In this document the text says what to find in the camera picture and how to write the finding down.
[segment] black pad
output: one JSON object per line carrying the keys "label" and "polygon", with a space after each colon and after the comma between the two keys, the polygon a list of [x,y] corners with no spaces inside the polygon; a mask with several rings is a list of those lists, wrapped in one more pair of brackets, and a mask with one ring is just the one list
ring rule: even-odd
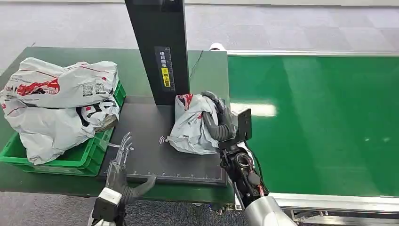
{"label": "black pad", "polygon": [[[132,133],[134,150],[126,160],[128,181],[145,181],[156,174],[157,183],[226,186],[219,154],[182,153],[165,142],[175,121],[174,111],[174,106],[155,105],[152,97],[126,97],[111,143],[120,144],[126,133]],[[99,176],[106,176],[117,151],[108,147]]]}

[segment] green conveyor belt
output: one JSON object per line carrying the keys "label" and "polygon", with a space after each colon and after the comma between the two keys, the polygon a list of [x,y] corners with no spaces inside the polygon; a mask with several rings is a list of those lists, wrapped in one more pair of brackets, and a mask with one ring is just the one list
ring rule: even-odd
{"label": "green conveyor belt", "polygon": [[272,192],[399,195],[399,57],[229,56],[228,65],[232,106],[257,107],[249,145]]}

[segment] wire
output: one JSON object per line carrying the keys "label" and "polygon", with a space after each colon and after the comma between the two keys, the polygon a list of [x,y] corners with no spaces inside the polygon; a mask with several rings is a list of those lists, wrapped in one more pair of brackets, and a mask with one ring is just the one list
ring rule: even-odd
{"label": "wire", "polygon": [[262,167],[261,167],[261,164],[259,163],[259,160],[258,160],[257,156],[256,156],[255,153],[251,150],[251,148],[248,146],[246,140],[244,141],[244,144],[245,144],[245,146],[248,148],[248,150],[251,152],[251,154],[253,155],[253,157],[254,157],[254,159],[255,159],[255,161],[256,161],[256,164],[258,165],[258,168],[259,168],[259,175],[261,176],[261,179],[262,179],[262,181],[263,181]]}
{"label": "wire", "polygon": [[258,185],[258,188],[259,188],[260,196],[263,197],[264,196],[264,192],[263,192],[262,186]]}
{"label": "wire", "polygon": [[190,76],[188,76],[188,79],[189,79],[189,80],[191,79],[192,74],[194,74],[195,67],[197,66],[198,62],[200,61],[203,52],[204,52],[204,51],[201,50],[201,53],[199,54],[199,57],[198,57],[197,61],[195,62],[194,66],[191,68]]}

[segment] plastic bag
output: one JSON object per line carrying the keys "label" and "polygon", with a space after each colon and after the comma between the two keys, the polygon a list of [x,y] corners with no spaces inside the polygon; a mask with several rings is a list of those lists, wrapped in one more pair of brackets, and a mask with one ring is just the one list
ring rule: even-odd
{"label": "plastic bag", "polygon": [[118,85],[116,66],[102,61],[79,62],[64,68],[29,57],[11,75],[4,91],[7,96],[38,107],[92,105],[112,97]]}
{"label": "plastic bag", "polygon": [[5,119],[19,133],[26,156],[33,164],[54,160],[94,136],[94,127],[83,127],[76,108],[27,107],[17,98],[0,98]]}
{"label": "plastic bag", "polygon": [[0,104],[28,160],[43,164],[119,119],[117,83],[113,62],[62,68],[27,58],[0,92]]}
{"label": "plastic bag", "polygon": [[176,150],[193,154],[215,154],[218,142],[209,134],[202,112],[212,114],[218,124],[215,104],[202,95],[184,94],[175,98],[175,124],[168,141]]}

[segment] yellow label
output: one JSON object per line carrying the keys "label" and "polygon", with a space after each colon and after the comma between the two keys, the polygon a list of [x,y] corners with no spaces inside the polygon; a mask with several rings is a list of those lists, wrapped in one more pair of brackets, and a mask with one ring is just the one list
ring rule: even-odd
{"label": "yellow label", "polygon": [[162,78],[163,78],[163,84],[165,87],[170,87],[170,79],[169,79],[169,70],[167,67],[162,67]]}

